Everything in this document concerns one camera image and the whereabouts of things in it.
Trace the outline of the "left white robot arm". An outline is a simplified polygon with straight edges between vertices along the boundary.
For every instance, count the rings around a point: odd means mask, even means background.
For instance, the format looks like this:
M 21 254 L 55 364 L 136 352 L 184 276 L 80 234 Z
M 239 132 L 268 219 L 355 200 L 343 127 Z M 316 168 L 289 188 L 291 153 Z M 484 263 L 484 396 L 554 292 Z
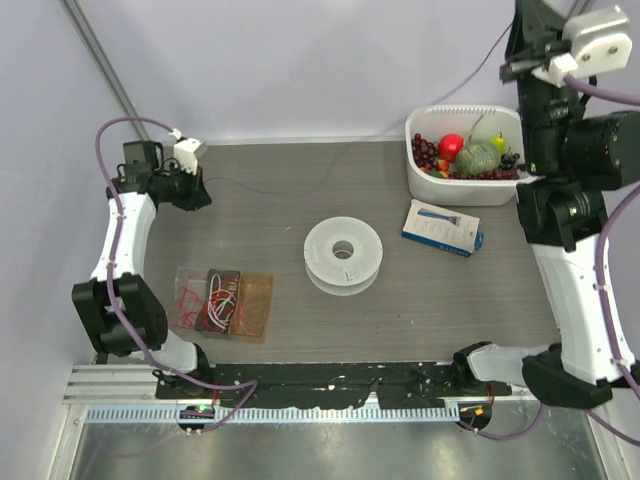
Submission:
M 190 398 L 205 397 L 213 375 L 202 349 L 180 339 L 165 310 L 144 280 L 147 240 L 159 206 L 183 211 L 210 205 L 198 164 L 203 141 L 182 137 L 165 158 L 160 143 L 123 146 L 124 161 L 106 190 L 109 224 L 98 263 L 88 281 L 72 288 L 72 302 L 95 352 L 142 358 L 162 364 L 163 379 Z

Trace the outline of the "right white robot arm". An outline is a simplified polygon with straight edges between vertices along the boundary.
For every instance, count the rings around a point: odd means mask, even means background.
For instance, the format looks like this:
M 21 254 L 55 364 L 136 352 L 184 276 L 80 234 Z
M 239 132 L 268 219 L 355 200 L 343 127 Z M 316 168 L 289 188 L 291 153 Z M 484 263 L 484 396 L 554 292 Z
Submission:
M 604 201 L 607 191 L 639 184 L 639 100 L 597 84 L 627 65 L 629 30 L 617 6 L 565 17 L 544 1 L 515 5 L 500 79 L 517 86 L 532 177 L 517 186 L 516 205 L 560 340 L 537 348 L 480 342 L 457 352 L 451 380 L 462 394 L 502 382 L 546 406 L 590 410 L 617 388 L 639 386 L 607 264 L 618 212 Z

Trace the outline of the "white plastic cable spool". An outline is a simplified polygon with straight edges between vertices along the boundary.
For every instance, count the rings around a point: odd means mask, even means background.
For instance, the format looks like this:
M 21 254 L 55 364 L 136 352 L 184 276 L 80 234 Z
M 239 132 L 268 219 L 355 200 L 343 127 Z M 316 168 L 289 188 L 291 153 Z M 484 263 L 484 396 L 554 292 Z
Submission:
M 304 264 L 311 282 L 334 296 L 365 291 L 377 278 L 383 244 L 362 220 L 337 216 L 315 225 L 303 245 Z

